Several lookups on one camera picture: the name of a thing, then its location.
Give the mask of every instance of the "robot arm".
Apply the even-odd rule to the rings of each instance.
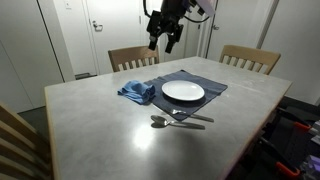
[[[204,13],[209,16],[214,15],[214,10],[208,0],[163,0],[161,12],[153,11],[151,16],[146,10],[146,0],[143,0],[143,5],[146,16],[150,17],[147,27],[147,31],[150,33],[149,49],[154,50],[158,38],[161,34],[166,33],[169,40],[166,47],[167,53],[171,53],[174,44],[180,41],[183,25],[179,24],[179,20],[184,17],[186,11],[191,12],[191,6],[199,5],[198,13],[200,15]]]

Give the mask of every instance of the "wooden chair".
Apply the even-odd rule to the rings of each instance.
[[[269,75],[280,56],[279,53],[263,51],[260,49],[225,45],[219,62],[246,68],[255,72],[260,72],[260,70],[265,69],[263,73]]]
[[[50,144],[0,104],[0,179],[53,179]]]
[[[148,46],[130,47],[108,51],[113,72],[120,71],[119,65],[123,70],[138,68],[140,66],[159,63],[158,47],[154,51]]]

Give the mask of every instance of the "gray table top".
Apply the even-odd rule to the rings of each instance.
[[[228,85],[188,118],[205,130],[153,128],[154,105],[138,105],[117,90],[184,69]],[[224,178],[290,87],[279,78],[192,57],[45,88],[57,179]]]

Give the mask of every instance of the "black cable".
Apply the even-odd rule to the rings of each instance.
[[[148,13],[147,8],[146,8],[146,0],[143,0],[143,9],[144,9],[144,15],[151,18],[150,14]]]
[[[195,21],[195,20],[192,20],[192,19],[188,18],[187,16],[184,16],[184,18],[188,19],[189,21],[191,21],[193,23],[203,23],[203,22],[205,22],[206,20],[209,19],[209,16],[207,18],[205,18],[204,20],[202,20],[202,21]]]

